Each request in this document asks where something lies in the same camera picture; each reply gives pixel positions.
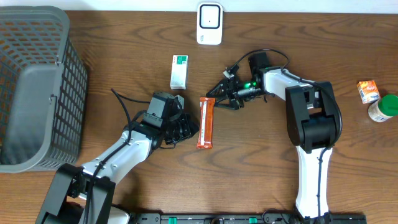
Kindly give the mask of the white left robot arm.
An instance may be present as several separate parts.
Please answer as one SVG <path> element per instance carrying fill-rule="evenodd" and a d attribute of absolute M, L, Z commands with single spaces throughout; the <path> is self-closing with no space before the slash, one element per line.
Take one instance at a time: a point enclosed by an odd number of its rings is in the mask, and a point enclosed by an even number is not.
<path fill-rule="evenodd" d="M 155 92 L 147 110 L 128 117 L 121 137 L 80 167 L 55 173 L 37 223 L 131 223 L 132 215 L 113 205 L 116 186 L 163 144 L 173 149 L 199 130 L 184 112 L 182 96 Z"/>

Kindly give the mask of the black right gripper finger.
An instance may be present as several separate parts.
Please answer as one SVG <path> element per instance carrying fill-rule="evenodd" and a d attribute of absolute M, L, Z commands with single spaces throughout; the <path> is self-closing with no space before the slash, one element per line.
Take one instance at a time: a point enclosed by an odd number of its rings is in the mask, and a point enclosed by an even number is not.
<path fill-rule="evenodd" d="M 224 78 L 206 94 L 206 97 L 230 97 L 231 94 L 231 80 Z"/>
<path fill-rule="evenodd" d="M 220 101 L 217 101 L 215 103 L 215 107 L 229 109 L 229 110 L 238 110 L 238 109 L 240 109 L 241 105 L 240 105 L 239 101 L 232 99 L 232 100 L 229 100 L 227 104 L 223 104 Z"/>

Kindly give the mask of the green lid jar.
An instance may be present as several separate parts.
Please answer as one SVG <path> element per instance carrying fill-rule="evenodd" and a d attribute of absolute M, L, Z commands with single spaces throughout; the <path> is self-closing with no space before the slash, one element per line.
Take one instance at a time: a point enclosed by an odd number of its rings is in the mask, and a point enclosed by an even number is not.
<path fill-rule="evenodd" d="M 368 108 L 368 115 L 373 121 L 381 123 L 397 116 L 397 110 L 397 96 L 386 95 Z"/>

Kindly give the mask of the white Panadol medicine box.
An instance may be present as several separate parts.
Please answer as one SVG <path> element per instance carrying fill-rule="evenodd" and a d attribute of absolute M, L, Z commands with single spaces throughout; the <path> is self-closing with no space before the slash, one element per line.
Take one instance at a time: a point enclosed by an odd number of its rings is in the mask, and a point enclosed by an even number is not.
<path fill-rule="evenodd" d="M 170 77 L 172 90 L 185 90 L 187 88 L 188 55 L 173 55 Z"/>

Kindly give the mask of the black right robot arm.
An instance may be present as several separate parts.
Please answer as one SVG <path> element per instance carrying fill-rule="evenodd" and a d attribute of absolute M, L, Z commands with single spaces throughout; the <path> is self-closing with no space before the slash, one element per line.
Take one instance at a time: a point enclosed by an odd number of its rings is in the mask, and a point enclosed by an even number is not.
<path fill-rule="evenodd" d="M 267 51 L 257 49 L 245 54 L 251 80 L 242 82 L 238 78 L 239 63 L 235 62 L 225 69 L 224 79 L 206 97 L 214 98 L 216 107 L 230 110 L 238 110 L 259 96 L 284 100 L 287 132 L 298 153 L 298 219 L 301 223 L 330 223 L 328 163 L 343 127 L 332 84 L 298 77 L 286 65 L 272 65 Z"/>

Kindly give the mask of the orange snack packet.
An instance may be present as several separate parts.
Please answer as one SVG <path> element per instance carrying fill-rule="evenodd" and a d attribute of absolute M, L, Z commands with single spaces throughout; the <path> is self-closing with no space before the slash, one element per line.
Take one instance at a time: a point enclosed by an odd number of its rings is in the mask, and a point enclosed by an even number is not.
<path fill-rule="evenodd" d="M 213 112 L 215 101 L 215 98 L 200 98 L 200 130 L 197 149 L 213 148 Z"/>

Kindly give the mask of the orange Kleenex tissue pack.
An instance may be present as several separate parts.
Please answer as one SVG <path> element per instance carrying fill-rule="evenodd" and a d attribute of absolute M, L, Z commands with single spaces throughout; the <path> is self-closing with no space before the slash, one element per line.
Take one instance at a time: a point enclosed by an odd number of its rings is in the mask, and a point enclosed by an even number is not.
<path fill-rule="evenodd" d="M 380 99 L 379 90 L 374 80 L 360 81 L 357 88 L 363 104 L 373 103 Z"/>

